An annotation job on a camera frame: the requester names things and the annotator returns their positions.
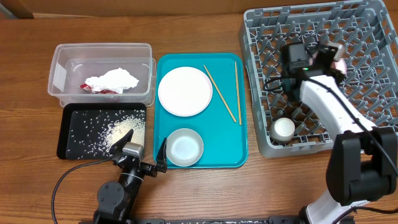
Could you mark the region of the medium white plate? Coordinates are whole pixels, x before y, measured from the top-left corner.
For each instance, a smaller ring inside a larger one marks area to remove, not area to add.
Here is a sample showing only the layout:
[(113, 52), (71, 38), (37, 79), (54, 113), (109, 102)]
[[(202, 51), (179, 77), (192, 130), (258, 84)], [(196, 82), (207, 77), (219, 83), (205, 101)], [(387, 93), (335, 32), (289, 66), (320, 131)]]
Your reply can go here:
[(338, 62), (334, 62), (327, 52), (322, 52), (320, 50), (315, 52), (312, 55), (312, 63), (322, 65), (324, 68), (329, 66), (330, 68), (339, 70), (344, 75), (347, 73), (347, 66), (344, 59), (341, 58)]

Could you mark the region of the white rice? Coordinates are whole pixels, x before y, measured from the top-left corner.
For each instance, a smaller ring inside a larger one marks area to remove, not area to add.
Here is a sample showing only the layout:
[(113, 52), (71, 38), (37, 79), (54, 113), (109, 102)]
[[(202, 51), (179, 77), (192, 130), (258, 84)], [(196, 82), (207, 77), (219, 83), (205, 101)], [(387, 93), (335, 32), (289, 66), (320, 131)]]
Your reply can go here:
[(106, 159), (111, 156), (111, 146), (130, 129), (134, 130), (131, 142), (144, 145), (146, 111), (134, 110), (83, 110), (72, 113), (67, 159)]

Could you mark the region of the red snack wrapper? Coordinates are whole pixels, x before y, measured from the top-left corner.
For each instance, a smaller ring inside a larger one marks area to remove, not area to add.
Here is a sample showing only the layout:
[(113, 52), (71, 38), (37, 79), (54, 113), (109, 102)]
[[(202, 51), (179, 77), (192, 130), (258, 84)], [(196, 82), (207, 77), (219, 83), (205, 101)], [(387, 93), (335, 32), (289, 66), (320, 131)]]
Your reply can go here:
[(88, 91), (92, 94), (118, 94), (118, 92), (110, 90), (101, 85), (88, 85), (86, 83), (80, 85), (82, 90)]

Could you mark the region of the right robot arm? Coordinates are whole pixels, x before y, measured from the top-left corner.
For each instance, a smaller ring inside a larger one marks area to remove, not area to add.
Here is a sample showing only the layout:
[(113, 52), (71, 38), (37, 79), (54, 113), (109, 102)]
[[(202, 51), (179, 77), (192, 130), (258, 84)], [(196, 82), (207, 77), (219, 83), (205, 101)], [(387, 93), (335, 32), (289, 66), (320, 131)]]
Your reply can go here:
[(327, 189), (303, 207), (301, 223), (353, 223), (357, 210), (392, 214), (367, 207), (397, 188), (397, 135), (365, 118), (340, 91), (346, 74), (345, 48), (318, 43), (311, 52), (303, 42), (280, 48), (282, 89), (289, 101), (307, 105), (324, 125), (333, 148), (326, 169)]

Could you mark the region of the large white plate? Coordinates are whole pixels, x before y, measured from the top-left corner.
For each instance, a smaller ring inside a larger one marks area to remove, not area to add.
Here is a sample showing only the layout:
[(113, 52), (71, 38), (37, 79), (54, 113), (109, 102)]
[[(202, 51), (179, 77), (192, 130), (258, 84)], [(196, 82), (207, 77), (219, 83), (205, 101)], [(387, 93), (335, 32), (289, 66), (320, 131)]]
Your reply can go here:
[(178, 67), (166, 73), (158, 86), (162, 107), (175, 116), (195, 116), (206, 109), (213, 87), (205, 73), (194, 67)]

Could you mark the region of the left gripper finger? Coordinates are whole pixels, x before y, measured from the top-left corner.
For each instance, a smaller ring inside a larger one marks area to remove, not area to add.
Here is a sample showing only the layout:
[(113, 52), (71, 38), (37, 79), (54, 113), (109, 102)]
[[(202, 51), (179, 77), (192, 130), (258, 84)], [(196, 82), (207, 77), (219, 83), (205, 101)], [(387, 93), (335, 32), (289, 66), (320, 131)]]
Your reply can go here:
[(130, 129), (120, 140), (111, 146), (111, 151), (122, 151), (123, 147), (131, 140), (134, 133), (133, 129)]
[(166, 173), (167, 171), (166, 149), (167, 149), (167, 138), (164, 138), (155, 159), (156, 168), (158, 172)]

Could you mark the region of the small white cup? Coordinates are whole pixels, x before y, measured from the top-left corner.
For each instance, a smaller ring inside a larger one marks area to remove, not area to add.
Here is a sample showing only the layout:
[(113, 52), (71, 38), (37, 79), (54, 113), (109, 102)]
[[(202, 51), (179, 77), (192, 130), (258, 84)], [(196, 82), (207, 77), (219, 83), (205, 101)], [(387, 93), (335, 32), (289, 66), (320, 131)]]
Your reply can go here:
[(295, 124), (289, 118), (279, 118), (271, 124), (269, 132), (270, 137), (274, 141), (284, 144), (289, 142), (293, 138), (295, 132)]

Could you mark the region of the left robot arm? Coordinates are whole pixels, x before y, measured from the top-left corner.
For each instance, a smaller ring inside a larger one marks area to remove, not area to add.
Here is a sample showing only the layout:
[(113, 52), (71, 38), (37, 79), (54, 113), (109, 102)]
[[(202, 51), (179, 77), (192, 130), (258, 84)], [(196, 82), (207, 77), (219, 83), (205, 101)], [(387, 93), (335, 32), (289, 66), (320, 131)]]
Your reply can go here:
[(113, 164), (122, 172), (117, 181), (106, 182), (99, 188), (94, 224), (134, 223), (131, 211), (144, 177), (156, 177), (158, 172), (167, 171), (167, 139), (162, 141), (156, 163), (149, 164), (143, 161), (143, 146), (131, 142), (133, 133), (133, 130), (128, 131), (109, 149)]

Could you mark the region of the white napkin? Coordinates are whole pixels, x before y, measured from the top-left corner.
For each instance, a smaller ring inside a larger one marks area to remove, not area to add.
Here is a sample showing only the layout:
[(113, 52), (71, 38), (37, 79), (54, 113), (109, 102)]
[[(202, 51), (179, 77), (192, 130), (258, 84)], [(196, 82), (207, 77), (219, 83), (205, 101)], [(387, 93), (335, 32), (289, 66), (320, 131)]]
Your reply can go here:
[(84, 83), (88, 85), (101, 85), (118, 92), (118, 94), (122, 94), (124, 90), (136, 87), (139, 80), (127, 70), (117, 68), (106, 72), (100, 77), (89, 77)]

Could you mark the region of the grey bowl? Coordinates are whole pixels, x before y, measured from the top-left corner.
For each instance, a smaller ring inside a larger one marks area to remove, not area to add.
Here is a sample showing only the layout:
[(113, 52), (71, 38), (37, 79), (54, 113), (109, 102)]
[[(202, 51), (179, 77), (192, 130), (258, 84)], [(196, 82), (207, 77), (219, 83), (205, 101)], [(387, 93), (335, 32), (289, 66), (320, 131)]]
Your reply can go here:
[(167, 138), (167, 159), (178, 167), (188, 167), (197, 163), (204, 152), (201, 136), (188, 128), (177, 129)]

